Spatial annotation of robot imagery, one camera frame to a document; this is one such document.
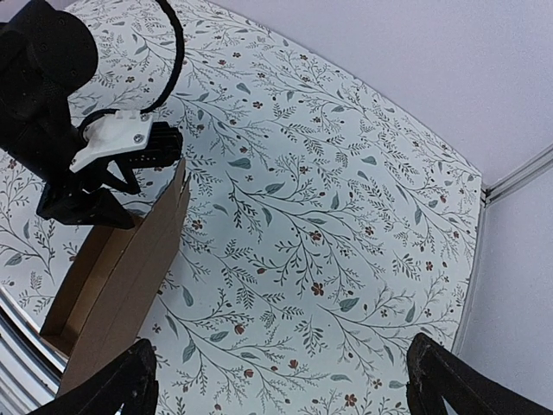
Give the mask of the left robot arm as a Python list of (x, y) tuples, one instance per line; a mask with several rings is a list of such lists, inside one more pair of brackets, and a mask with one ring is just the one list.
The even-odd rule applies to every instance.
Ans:
[(63, 225), (131, 229), (106, 188), (105, 162), (70, 170), (86, 146), (68, 98), (95, 74), (98, 51), (76, 16), (30, 1), (1, 27), (1, 148), (44, 182), (36, 212)]

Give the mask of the brown cardboard box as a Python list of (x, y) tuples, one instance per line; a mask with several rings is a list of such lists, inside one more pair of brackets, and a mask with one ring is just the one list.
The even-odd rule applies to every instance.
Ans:
[(184, 161), (130, 230), (94, 227), (40, 329), (68, 358), (58, 394), (83, 384), (132, 345), (179, 250), (189, 202)]

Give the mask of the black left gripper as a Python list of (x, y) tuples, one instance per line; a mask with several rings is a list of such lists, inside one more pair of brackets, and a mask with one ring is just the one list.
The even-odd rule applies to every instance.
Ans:
[(110, 162), (99, 159), (77, 173), (68, 171), (61, 179), (46, 183), (36, 208), (38, 216), (68, 226), (133, 228), (134, 220), (112, 190), (137, 195), (140, 186), (131, 167), (117, 161), (122, 175), (118, 178), (108, 170)]

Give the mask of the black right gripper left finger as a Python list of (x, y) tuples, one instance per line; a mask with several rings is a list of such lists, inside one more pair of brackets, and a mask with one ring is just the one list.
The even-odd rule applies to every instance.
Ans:
[(82, 385), (30, 414), (154, 414), (158, 400), (156, 368), (151, 342), (139, 340)]

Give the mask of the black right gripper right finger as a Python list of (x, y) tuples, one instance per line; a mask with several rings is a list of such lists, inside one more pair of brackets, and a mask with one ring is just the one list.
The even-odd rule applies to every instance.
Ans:
[(412, 414), (544, 414), (552, 410), (488, 379), (424, 333), (407, 352), (406, 398)]

